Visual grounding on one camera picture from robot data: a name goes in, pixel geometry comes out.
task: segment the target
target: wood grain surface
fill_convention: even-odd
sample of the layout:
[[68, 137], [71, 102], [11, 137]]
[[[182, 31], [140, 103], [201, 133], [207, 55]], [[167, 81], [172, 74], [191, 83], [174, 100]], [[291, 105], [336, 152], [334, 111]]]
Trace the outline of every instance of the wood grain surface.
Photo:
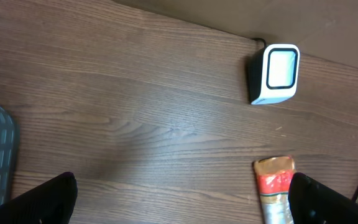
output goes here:
[[253, 40], [108, 0], [0, 0], [0, 105], [21, 126], [13, 196], [71, 171], [71, 223], [262, 223], [252, 161], [351, 197], [358, 70], [301, 56], [296, 95], [251, 106]]

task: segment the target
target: cube-shaped device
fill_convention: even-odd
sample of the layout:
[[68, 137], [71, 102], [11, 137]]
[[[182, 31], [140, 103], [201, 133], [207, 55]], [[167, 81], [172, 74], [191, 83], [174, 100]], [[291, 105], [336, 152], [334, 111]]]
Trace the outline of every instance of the cube-shaped device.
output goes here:
[[279, 103], [296, 92], [300, 52], [293, 44], [260, 49], [248, 66], [248, 89], [253, 105]]

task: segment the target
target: device screen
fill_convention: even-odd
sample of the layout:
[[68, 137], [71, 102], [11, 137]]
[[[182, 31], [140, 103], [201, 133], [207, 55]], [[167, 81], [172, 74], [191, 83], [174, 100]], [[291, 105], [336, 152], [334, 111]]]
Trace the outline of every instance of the device screen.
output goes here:
[[285, 87], [293, 83], [296, 53], [294, 51], [273, 51], [270, 54], [268, 85]]

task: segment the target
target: black cable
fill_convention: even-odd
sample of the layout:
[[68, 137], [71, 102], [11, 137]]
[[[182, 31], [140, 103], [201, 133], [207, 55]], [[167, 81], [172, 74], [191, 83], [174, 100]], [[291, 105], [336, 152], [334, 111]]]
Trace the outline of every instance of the black cable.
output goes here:
[[260, 37], [256, 37], [256, 38], [251, 38], [251, 40], [256, 40], [256, 41], [262, 41], [264, 43], [264, 47], [267, 47], [267, 43], [266, 40]]

